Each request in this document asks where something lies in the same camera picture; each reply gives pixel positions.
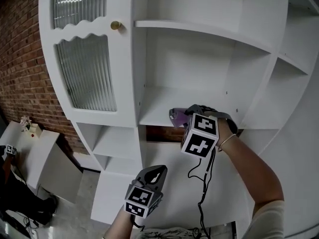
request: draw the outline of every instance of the person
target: person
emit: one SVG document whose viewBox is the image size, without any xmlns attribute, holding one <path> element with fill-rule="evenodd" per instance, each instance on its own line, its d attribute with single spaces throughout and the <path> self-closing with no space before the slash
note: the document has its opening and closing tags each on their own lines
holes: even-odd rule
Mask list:
<svg viewBox="0 0 319 239">
<path fill-rule="evenodd" d="M 3 155 L 4 146 L 0 146 L 0 152 Z M 19 212 L 43 225 L 47 224 L 56 210 L 56 198 L 42 200 L 35 196 L 28 186 L 16 179 L 12 173 L 13 161 L 14 155 L 11 154 L 8 154 L 5 160 L 0 158 L 0 212 Z"/>
<path fill-rule="evenodd" d="M 218 119 L 219 140 L 217 146 L 228 155 L 248 192 L 255 201 L 252 221 L 243 239 L 284 238 L 284 194 L 274 171 L 238 137 L 228 139 L 232 132 L 225 119 Z M 106 231 L 105 239 L 129 239 L 133 225 L 131 214 L 123 209 Z M 192 231 L 174 228 L 168 230 L 147 229 L 136 235 L 136 239 L 148 238 L 194 238 Z"/>
</svg>

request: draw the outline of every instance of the silver bracelet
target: silver bracelet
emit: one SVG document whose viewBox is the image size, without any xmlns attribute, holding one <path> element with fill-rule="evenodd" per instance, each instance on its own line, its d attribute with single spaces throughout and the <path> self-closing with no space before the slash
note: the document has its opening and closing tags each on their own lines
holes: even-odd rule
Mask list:
<svg viewBox="0 0 319 239">
<path fill-rule="evenodd" d="M 221 145 L 218 147 L 218 151 L 219 151 L 219 152 L 222 151 L 221 146 L 222 146 L 225 142 L 227 142 L 230 138 L 232 138 L 232 137 L 234 137 L 234 136 L 236 136 L 235 133 L 232 134 L 230 137 L 228 137 L 226 140 L 224 140 L 224 141 L 221 143 Z"/>
</svg>

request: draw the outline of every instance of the concrete floor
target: concrete floor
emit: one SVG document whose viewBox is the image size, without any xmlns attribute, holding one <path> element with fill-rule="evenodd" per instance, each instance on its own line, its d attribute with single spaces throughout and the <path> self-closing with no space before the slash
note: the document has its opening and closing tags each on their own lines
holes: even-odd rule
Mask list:
<svg viewBox="0 0 319 239">
<path fill-rule="evenodd" d="M 101 239 L 110 225 L 91 220 L 99 173 L 84 171 L 75 204 L 60 200 L 49 226 L 36 229 L 38 239 Z M 230 224 L 211 229 L 213 239 L 232 239 Z"/>
</svg>

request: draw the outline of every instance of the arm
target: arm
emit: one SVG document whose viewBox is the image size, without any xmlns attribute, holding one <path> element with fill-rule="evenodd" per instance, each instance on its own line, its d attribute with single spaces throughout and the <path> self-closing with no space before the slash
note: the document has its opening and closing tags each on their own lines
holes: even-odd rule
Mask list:
<svg viewBox="0 0 319 239">
<path fill-rule="evenodd" d="M 105 239 L 130 239 L 133 224 L 130 220 L 131 214 L 125 212 L 121 207 L 110 228 L 105 232 Z"/>
<path fill-rule="evenodd" d="M 217 146 L 232 132 L 225 119 L 218 120 L 219 140 Z M 255 213 L 267 203 L 284 200 L 280 181 L 274 171 L 238 137 L 232 137 L 222 145 L 243 179 L 249 194 L 255 201 Z"/>
<path fill-rule="evenodd" d="M 4 164 L 2 166 L 3 170 L 4 170 L 4 184 L 7 183 L 10 172 L 11 172 L 11 162 L 13 160 L 13 156 L 11 155 L 7 155 L 4 161 Z"/>
</svg>

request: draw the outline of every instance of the brass knob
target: brass knob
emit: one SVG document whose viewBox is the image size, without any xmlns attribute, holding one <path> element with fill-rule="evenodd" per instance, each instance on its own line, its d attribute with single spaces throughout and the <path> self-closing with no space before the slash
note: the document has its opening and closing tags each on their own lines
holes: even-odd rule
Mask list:
<svg viewBox="0 0 319 239">
<path fill-rule="evenodd" d="M 113 21 L 111 23 L 111 28 L 113 30 L 118 30 L 121 27 L 122 23 L 118 22 L 118 21 Z"/>
</svg>

